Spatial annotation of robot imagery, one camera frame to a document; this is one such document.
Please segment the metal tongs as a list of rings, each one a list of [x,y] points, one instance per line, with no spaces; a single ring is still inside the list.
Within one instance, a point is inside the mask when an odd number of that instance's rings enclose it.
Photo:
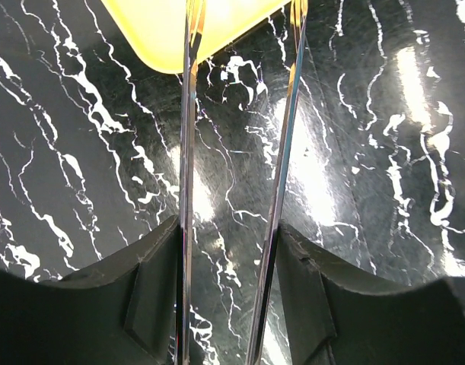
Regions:
[[[186,2],[183,45],[183,86],[180,124],[180,197],[179,228],[180,256],[178,259],[177,308],[175,325],[176,364],[190,361],[190,298],[193,230],[193,176],[194,138],[196,121],[196,76],[198,51],[204,33],[206,3]],[[294,134],[295,116],[304,58],[308,3],[293,1],[290,7],[290,24],[295,39],[295,60],[291,64],[285,112],[282,123],[279,152],[275,166],[272,201],[263,244],[260,273],[256,288],[250,337],[247,345],[247,364],[259,364],[263,352],[263,339],[267,322],[269,297],[277,247],[279,244],[279,220],[288,177],[288,166]]]

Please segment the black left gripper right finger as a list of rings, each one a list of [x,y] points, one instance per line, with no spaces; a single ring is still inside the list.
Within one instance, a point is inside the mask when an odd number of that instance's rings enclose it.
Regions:
[[[406,286],[279,228],[276,257],[295,364],[465,364],[465,278]]]

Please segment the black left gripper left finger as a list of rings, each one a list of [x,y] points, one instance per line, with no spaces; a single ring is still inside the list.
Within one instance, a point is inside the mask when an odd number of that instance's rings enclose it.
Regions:
[[[163,364],[174,321],[177,217],[58,281],[0,269],[0,364]]]

